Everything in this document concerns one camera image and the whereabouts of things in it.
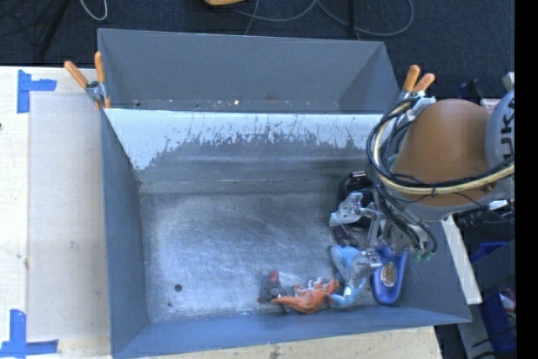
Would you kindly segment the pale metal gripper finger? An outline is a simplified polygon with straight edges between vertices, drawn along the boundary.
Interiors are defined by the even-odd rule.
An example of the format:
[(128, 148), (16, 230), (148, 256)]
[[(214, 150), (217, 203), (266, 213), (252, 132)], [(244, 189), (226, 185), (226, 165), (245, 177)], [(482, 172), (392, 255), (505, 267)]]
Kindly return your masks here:
[(362, 218), (373, 219), (375, 214), (369, 207), (372, 194), (369, 191), (351, 192), (340, 204), (336, 211), (330, 213), (329, 227), (352, 224)]
[(358, 287), (361, 281), (369, 277), (382, 265), (375, 251), (358, 251), (351, 259), (347, 287)]

